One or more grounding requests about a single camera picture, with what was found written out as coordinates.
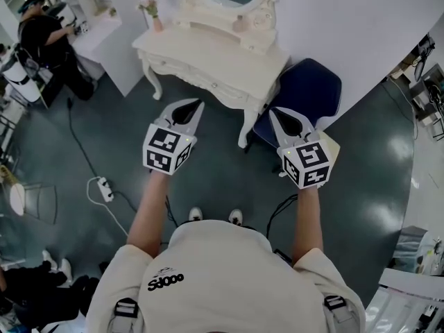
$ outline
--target black shirt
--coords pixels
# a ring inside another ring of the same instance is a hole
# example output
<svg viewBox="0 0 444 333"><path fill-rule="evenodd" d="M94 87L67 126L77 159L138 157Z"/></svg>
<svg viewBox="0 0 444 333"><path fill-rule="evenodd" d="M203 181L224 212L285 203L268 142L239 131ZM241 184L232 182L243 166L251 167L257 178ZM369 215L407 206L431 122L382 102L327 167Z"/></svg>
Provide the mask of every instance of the black shirt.
<svg viewBox="0 0 444 333"><path fill-rule="evenodd" d="M60 30L62 25L51 16L34 16L20 22L19 33L20 44L31 57L41 65L56 67L66 60L67 52L71 51L67 36L45 46L50 34Z"/></svg>

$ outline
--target white cube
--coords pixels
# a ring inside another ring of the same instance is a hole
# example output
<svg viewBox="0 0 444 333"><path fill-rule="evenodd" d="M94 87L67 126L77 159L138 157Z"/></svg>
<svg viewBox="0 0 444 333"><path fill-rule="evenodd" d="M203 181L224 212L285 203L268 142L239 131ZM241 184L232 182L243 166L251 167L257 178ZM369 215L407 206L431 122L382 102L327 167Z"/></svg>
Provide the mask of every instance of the white cube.
<svg viewBox="0 0 444 333"><path fill-rule="evenodd" d="M282 149L282 168L299 189L325 184L332 170L327 142L320 139Z"/></svg>
<svg viewBox="0 0 444 333"><path fill-rule="evenodd" d="M172 175L188 159L197 139L151 124L143 146L144 166Z"/></svg>

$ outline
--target pink vase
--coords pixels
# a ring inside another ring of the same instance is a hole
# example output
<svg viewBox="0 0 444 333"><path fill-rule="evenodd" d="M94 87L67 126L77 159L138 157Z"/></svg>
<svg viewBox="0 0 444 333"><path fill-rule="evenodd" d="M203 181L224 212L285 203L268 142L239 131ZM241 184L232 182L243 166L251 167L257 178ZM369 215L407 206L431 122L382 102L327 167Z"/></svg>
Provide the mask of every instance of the pink vase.
<svg viewBox="0 0 444 333"><path fill-rule="evenodd" d="M154 31L156 32L162 32L164 30L164 27L162 25L162 22L159 20L159 17L153 17L153 25L154 25Z"/></svg>

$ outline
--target drawer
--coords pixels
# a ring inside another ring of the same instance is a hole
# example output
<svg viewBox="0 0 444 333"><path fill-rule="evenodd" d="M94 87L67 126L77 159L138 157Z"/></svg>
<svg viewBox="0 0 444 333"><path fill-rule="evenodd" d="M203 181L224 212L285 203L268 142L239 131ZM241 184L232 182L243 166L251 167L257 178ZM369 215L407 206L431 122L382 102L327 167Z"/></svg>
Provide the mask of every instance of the drawer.
<svg viewBox="0 0 444 333"><path fill-rule="evenodd" d="M146 58L154 70L164 70L161 74L189 72L189 65L178 60L148 53L146 54Z"/></svg>
<svg viewBox="0 0 444 333"><path fill-rule="evenodd" d="M209 90L229 108L242 108L242 105L247 102L248 93L221 83L201 70L191 67L190 76L196 80L196 84Z"/></svg>

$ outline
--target dark green floor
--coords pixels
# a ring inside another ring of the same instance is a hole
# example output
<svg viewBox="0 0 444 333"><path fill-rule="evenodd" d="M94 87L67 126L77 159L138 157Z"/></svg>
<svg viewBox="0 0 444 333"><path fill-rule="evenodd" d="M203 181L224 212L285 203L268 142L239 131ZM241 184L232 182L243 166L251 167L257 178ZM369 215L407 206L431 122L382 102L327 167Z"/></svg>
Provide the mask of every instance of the dark green floor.
<svg viewBox="0 0 444 333"><path fill-rule="evenodd" d="M246 225L265 233L276 205L296 192L288 178L271 173L278 160L275 151L256 143L245 155L237 146L242 111L223 107L209 92L173 76L160 80L161 101L152 99L153 88L145 79L123 98L107 76L90 101L75 100L73 126L97 172L137 205L148 177L142 166L148 125L167 104L185 97L202 98L206 105L196 150L173 178L173 213L182 222L192 206L200 206L207 218L226 219L238 207ZM387 87L402 104L394 85ZM48 248L58 259L68 257L75 274L98 275L97 264L111 259L125 237L105 209L87 200L86 182L93 175L69 133L68 96L71 92L64 89L50 110L32 110L17 131L22 150L17 177L22 182L56 185L56 224L11 215L2 221L6 235L0 248L10 257L25 256L29 265L38 263L41 250ZM408 105L402 107L409 114ZM407 207L413 126L377 86L327 133L342 148L330 181L321 188L325 252L366 305L391 258ZM101 200L95 185L92 195ZM35 198L36 191L27 198L31 214L35 214ZM134 213L125 200L117 197L110 207L129 228ZM52 188L48 188L40 194L40 216L50 222L53 210ZM290 252L294 221L294 209L289 208L273 222L274 248ZM164 240L173 229L168 222Z"/></svg>

